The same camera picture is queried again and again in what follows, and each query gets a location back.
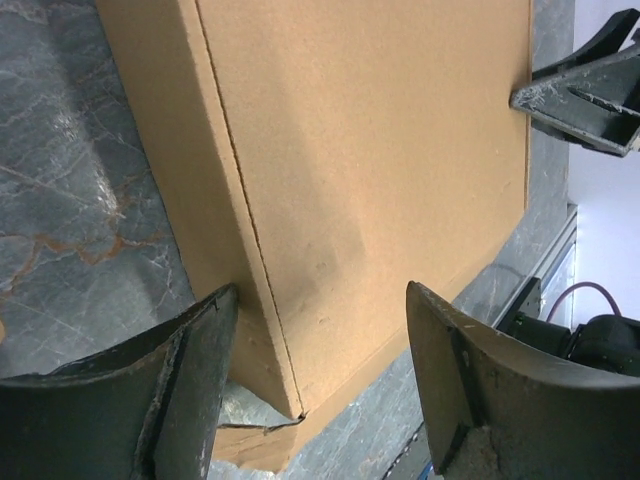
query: box seam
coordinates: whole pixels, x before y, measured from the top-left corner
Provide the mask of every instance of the box seam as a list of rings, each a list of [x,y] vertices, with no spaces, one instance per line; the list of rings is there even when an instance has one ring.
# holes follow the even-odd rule
[[[202,11],[200,9],[200,1],[199,0],[194,0],[194,4],[195,4],[195,7],[196,7],[196,11],[198,12],[198,22],[200,23],[200,29],[202,30],[203,37],[204,37],[204,40],[205,40],[205,48],[207,49],[207,54],[209,56],[209,64],[210,64],[210,67],[211,67],[211,72],[212,72],[212,75],[213,75],[215,88],[216,88],[216,90],[218,92],[218,98],[219,98],[219,101],[220,101],[220,109],[222,111],[222,116],[223,116],[224,123],[225,123],[225,126],[226,126],[227,134],[229,135],[229,142],[231,144],[231,151],[233,152],[233,160],[235,162],[236,171],[238,173],[238,178],[240,179],[240,185],[242,187],[242,194],[243,194],[243,197],[244,197],[244,203],[246,205],[247,213],[249,215],[249,220],[251,222],[251,229],[253,231],[253,236],[255,238],[255,242],[256,242],[257,249],[258,249],[258,253],[260,255],[260,263],[262,264],[262,269],[264,271],[265,279],[266,279],[266,282],[267,282],[267,287],[269,289],[269,294],[271,296],[271,302],[272,302],[273,308],[275,310],[276,318],[278,319],[278,326],[280,328],[280,335],[282,336],[282,342],[284,344],[284,348],[285,348],[285,351],[286,351],[286,354],[287,354],[287,360],[289,362],[289,367],[291,369],[291,375],[292,375],[292,378],[293,378],[293,384],[294,384],[295,389],[296,389],[296,395],[298,397],[298,402],[299,402],[301,410],[302,410],[302,416],[304,417],[304,415],[305,415],[305,407],[304,407],[304,403],[302,401],[302,395],[300,393],[300,387],[298,385],[298,380],[296,378],[296,372],[295,372],[295,368],[294,368],[294,365],[293,365],[293,360],[292,360],[292,357],[291,357],[291,351],[289,349],[289,344],[287,343],[287,338],[286,338],[286,336],[284,334],[284,327],[282,325],[282,319],[281,319],[281,316],[280,316],[280,312],[278,311],[278,304],[276,303],[276,300],[275,300],[275,295],[273,293],[273,288],[272,288],[272,285],[271,285],[271,279],[269,278],[269,272],[268,272],[267,266],[265,264],[264,254],[263,254],[263,251],[262,251],[262,246],[260,244],[260,237],[258,235],[258,228],[257,228],[257,225],[256,225],[255,217],[253,215],[253,212],[251,210],[251,205],[249,203],[249,198],[248,198],[247,189],[246,189],[246,182],[245,182],[245,178],[244,178],[244,175],[243,175],[243,172],[242,172],[242,167],[240,166],[240,161],[238,159],[238,151],[237,151],[237,148],[236,148],[235,139],[233,137],[233,132],[231,131],[231,125],[229,123],[229,116],[228,116],[227,109],[226,109],[225,104],[224,104],[222,91],[220,89],[220,82],[218,80],[218,74],[217,74],[217,71],[216,71],[215,64],[213,62],[213,54],[212,54],[211,47],[210,47],[210,44],[209,44],[209,37],[206,34],[204,22],[203,22],[203,19],[202,19]]]

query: cardboard corner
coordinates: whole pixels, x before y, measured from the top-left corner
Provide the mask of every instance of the cardboard corner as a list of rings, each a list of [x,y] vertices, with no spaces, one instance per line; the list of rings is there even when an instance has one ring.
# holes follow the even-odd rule
[[[276,428],[221,425],[213,445],[214,460],[240,468],[281,472],[409,345],[406,328],[398,330],[344,384],[298,423]]]

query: metal bracket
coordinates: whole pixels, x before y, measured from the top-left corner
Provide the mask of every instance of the metal bracket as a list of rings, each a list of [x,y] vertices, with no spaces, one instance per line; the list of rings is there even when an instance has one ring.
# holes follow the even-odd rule
[[[542,309],[542,281],[537,277],[532,277],[525,284],[520,294],[509,306],[503,317],[498,321],[496,330],[506,333],[510,330],[511,324],[519,314],[530,318],[540,317]]]
[[[559,140],[624,157],[640,147],[640,44],[619,51],[640,18],[614,14],[582,48],[533,73],[511,107]],[[640,33],[632,39],[638,42]]]

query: torn cardboard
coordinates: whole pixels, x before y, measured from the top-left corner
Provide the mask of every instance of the torn cardboard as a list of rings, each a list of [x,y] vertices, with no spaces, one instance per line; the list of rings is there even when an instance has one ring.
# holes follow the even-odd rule
[[[231,377],[290,418],[215,457],[280,470],[452,300],[526,202],[528,0],[99,0],[198,298],[240,287]]]

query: cardboard layer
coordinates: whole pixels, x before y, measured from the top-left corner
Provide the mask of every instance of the cardboard layer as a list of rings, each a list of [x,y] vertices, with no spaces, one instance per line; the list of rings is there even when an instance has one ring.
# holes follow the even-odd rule
[[[231,377],[304,418],[216,457],[282,468],[406,346],[407,281],[452,300],[521,218],[530,3],[98,6],[196,296],[240,287]]]

